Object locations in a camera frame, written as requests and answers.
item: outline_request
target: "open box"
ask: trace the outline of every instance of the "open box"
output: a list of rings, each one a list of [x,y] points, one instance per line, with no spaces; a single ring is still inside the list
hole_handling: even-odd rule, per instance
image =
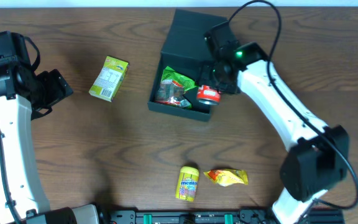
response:
[[[213,26],[227,21],[220,16],[212,16],[197,12],[177,9],[171,29],[161,50],[161,59],[155,76],[149,102],[149,110],[181,116],[184,118],[208,121],[211,117],[211,107],[198,102],[197,88],[187,91],[184,96],[192,104],[192,109],[181,109],[174,106],[155,103],[155,95],[160,88],[162,72],[166,66],[176,72],[193,79],[196,84],[200,77],[201,67],[213,64],[213,58],[204,40],[204,34]],[[235,39],[234,34],[227,28],[227,39]]]

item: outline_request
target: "wooden table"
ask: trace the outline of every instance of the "wooden table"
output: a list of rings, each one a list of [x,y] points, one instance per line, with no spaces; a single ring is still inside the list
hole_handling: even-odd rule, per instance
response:
[[[230,16],[234,8],[191,11]],[[273,61],[299,99],[351,137],[358,174],[358,8],[289,7]],[[52,209],[99,202],[139,210],[269,206],[283,189],[286,156],[272,125],[246,96],[225,97],[208,123],[151,112],[147,101],[174,9],[0,9],[0,31],[27,35],[41,51],[37,72],[59,69],[75,94],[32,122],[42,185]],[[268,51],[277,21],[269,8],[241,12],[232,29]],[[113,103],[89,95],[107,55],[131,67]],[[233,167],[249,185],[220,187],[200,177],[193,203],[175,199],[183,164]],[[350,176],[324,199],[351,203]],[[358,223],[358,207],[345,212]]]

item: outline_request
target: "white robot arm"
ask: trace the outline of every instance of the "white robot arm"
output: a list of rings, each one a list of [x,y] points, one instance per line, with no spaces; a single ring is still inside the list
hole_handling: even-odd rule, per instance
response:
[[[280,135],[285,149],[289,151],[298,144],[299,138],[306,140],[315,138],[317,134],[287,106],[276,90],[270,84],[266,72],[267,63],[264,60],[252,63],[247,66],[247,70],[239,72],[237,84],[242,92],[248,95],[262,110],[264,115],[273,124],[277,133]],[[287,85],[280,78],[273,64],[270,64],[270,73],[275,79],[276,85],[281,89],[285,97],[294,105],[299,112],[309,118],[309,122],[324,132],[327,124],[317,118],[308,110],[301,101],[291,92]],[[273,212],[280,223],[295,223],[304,212],[309,209],[313,199],[324,195],[327,190],[315,193],[309,200],[302,202],[294,199],[289,192],[284,189],[280,198],[273,205]]]
[[[38,53],[33,65],[25,40]],[[98,224],[94,205],[50,211],[38,175],[30,123],[51,112],[54,104],[73,91],[57,70],[36,76],[39,62],[38,48],[28,37],[0,33],[0,224],[77,219],[80,224]],[[41,109],[48,112],[41,114]]]

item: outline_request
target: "red can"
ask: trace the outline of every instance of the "red can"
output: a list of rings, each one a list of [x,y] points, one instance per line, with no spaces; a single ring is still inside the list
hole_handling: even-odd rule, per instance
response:
[[[197,100],[207,105],[217,105],[221,101],[221,95],[211,87],[202,85],[198,88]]]

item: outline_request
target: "candy package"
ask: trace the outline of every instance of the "candy package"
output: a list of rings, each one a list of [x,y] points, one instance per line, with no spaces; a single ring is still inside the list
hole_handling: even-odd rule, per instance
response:
[[[196,85],[192,79],[177,73],[170,67],[166,67],[162,73],[155,102],[189,109],[191,103],[183,95],[194,87]]]
[[[235,169],[216,169],[204,172],[204,175],[214,184],[227,187],[232,184],[248,185],[247,172]]]

